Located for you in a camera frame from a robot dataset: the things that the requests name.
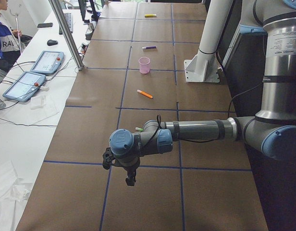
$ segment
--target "person's hand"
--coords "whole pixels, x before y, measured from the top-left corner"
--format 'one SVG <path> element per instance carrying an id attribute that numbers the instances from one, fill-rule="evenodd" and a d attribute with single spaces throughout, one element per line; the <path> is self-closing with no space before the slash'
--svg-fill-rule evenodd
<path id="1" fill-rule="evenodd" d="M 17 38 L 18 37 L 18 30 L 13 30 L 12 34 Z M 20 37 L 22 36 L 22 31 L 21 30 L 19 30 L 19 36 Z"/>

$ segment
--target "blue and white shirt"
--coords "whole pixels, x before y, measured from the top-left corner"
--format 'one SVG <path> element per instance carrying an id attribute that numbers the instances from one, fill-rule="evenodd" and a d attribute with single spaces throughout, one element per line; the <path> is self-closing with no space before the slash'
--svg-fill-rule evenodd
<path id="1" fill-rule="evenodd" d="M 15 36 L 12 34 L 7 21 L 0 16 L 0 59 L 3 59 L 4 52 L 19 51 L 19 43 Z"/>

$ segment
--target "black mouse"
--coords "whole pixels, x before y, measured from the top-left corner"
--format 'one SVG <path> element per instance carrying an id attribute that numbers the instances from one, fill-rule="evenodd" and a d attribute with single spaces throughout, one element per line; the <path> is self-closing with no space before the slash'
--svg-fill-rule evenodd
<path id="1" fill-rule="evenodd" d="M 56 45 L 56 44 L 58 44 L 58 41 L 56 41 L 56 40 L 48 40 L 48 42 L 47 42 L 47 45 L 48 46 L 53 46 L 53 45 Z"/>

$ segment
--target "orange marker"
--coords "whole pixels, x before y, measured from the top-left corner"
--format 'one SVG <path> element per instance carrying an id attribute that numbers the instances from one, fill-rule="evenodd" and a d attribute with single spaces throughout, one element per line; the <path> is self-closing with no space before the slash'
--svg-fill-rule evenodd
<path id="1" fill-rule="evenodd" d="M 152 96 L 152 95 L 149 95 L 148 93 L 146 93 L 146 92 L 144 92 L 144 91 L 142 91 L 142 90 L 138 90 L 138 89 L 137 89 L 137 92 L 140 93 L 140 94 L 142 94 L 142 95 L 147 96 L 148 98 L 153 99 L 153 96 Z"/>

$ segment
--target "yellow marker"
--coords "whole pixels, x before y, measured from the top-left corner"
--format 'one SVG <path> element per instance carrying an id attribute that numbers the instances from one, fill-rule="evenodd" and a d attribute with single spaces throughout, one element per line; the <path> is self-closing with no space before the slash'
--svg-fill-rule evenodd
<path id="1" fill-rule="evenodd" d="M 142 95 L 147 96 L 148 98 L 153 99 L 153 96 L 152 96 L 152 95 L 149 95 L 148 93 L 146 93 L 146 92 L 144 92 L 144 91 L 142 91 L 142 90 L 138 90 L 138 89 L 137 89 L 137 92 L 140 93 L 140 94 L 142 94 Z"/>
<path id="2" fill-rule="evenodd" d="M 152 17 L 156 17 L 156 16 L 157 16 L 156 13 L 145 14 L 145 18 L 152 18 Z"/>

